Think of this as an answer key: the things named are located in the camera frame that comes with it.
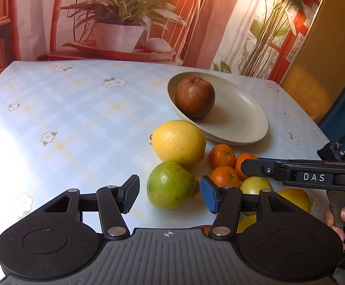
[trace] checkered tablecloth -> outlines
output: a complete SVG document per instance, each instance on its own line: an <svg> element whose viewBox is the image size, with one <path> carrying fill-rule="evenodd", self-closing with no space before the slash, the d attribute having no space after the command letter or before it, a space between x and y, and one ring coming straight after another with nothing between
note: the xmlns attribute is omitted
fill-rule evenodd
<svg viewBox="0 0 345 285"><path fill-rule="evenodd" d="M179 228L210 224L203 203L176 210L153 207L146 196L151 170L161 161L149 135L177 119L167 96L169 79L187 67L117 61L13 62L0 75L0 233L69 188L93 193L140 176L141 190L131 212L135 227ZM276 83L220 72L249 92L269 121L267 136L234 147L236 155L318 159L328 139L304 110ZM207 140L206 154L215 143ZM210 173L207 157L193 170ZM274 190L281 183L272 182ZM324 191L306 190L311 213L322 219ZM84 222L100 232L97 213Z"/></svg>

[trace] beige plate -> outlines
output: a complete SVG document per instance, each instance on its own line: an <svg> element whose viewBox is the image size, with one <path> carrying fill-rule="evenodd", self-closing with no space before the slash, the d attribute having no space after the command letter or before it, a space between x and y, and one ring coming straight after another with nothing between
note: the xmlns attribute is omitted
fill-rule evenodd
<svg viewBox="0 0 345 285"><path fill-rule="evenodd" d="M187 76L200 76L215 88L215 105L201 119L189 119L175 105L176 87ZM248 145L267 134L269 125L261 106L249 93L226 79L201 72L185 72L171 78L167 90L177 115L198 126L209 139L230 145Z"/></svg>

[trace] silver bolt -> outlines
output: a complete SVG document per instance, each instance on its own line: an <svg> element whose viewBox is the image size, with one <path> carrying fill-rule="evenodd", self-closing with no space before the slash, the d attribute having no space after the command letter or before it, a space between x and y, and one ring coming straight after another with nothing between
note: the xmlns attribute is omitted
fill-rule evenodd
<svg viewBox="0 0 345 285"><path fill-rule="evenodd" d="M218 226L218 227L215 227L214 229L212 229L212 232L216 236L226 236L227 234L231 233L231 230L228 227Z"/></svg>
<svg viewBox="0 0 345 285"><path fill-rule="evenodd" d="M122 235L126 234L126 229L124 227L115 226L115 227L109 228L108 229L108 233L111 236L119 237L119 236L122 236Z"/></svg>

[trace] table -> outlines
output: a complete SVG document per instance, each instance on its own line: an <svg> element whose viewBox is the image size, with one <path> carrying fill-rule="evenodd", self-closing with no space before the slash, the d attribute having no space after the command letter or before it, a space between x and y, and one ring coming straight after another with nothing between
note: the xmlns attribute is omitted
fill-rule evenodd
<svg viewBox="0 0 345 285"><path fill-rule="evenodd" d="M204 203L189 200L178 209L160 210L149 203L145 188L151 170L161 162L149 135L178 118L168 101L168 80L192 70L100 60L13 62L0 75L0 234L66 189L93 193L121 185L132 174L140 176L141 189L131 212L124 215L130 231L211 224L214 215ZM269 121L267 136L234 147L236 155L318 159L316 150L328 139L279 85L213 73L249 92ZM207 154L214 144L207 140L206 156L192 171L196 177L210 173ZM272 185L276 191L282 188L276 181ZM325 191L306 192L311 213L322 220L328 204ZM85 212L83 218L101 232L97 213Z"/></svg>

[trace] brown apple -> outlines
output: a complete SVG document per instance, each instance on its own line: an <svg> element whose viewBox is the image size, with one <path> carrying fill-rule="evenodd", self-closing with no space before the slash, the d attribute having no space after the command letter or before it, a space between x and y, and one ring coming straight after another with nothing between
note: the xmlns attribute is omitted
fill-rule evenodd
<svg viewBox="0 0 345 285"><path fill-rule="evenodd" d="M175 105L188 118L202 118L215 104L215 89L199 76L183 79L175 91Z"/></svg>

